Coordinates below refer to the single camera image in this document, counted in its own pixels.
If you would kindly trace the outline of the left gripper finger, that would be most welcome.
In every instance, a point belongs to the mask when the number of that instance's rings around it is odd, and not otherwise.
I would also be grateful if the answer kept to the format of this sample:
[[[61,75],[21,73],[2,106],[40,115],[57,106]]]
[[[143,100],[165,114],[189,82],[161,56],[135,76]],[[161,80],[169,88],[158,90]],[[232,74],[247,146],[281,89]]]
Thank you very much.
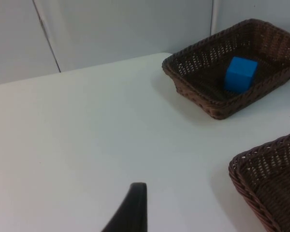
[[[147,230],[147,185],[135,182],[130,185],[123,202],[103,231],[146,232]]]

